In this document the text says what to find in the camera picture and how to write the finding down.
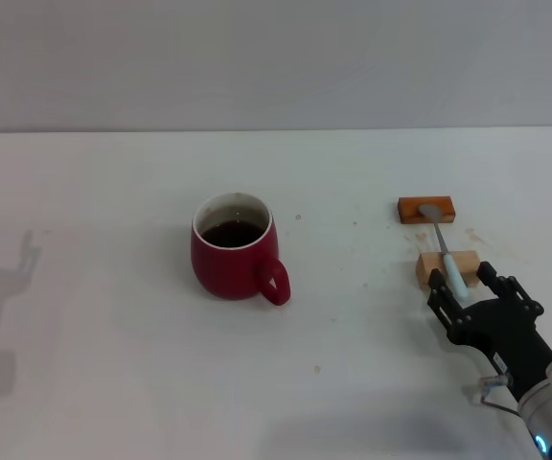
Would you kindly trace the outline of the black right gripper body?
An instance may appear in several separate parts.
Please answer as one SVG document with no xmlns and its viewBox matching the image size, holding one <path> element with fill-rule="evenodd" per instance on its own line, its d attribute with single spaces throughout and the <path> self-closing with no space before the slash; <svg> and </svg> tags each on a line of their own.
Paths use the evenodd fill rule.
<svg viewBox="0 0 552 460">
<path fill-rule="evenodd" d="M 552 363 L 552 349 L 536 327 L 544 308 L 503 299 L 478 302 L 463 309 L 462 321 L 448 328 L 448 340 L 480 351 L 500 375 L 510 379 L 509 390 L 521 399 L 535 385 L 546 380 Z"/>
</svg>

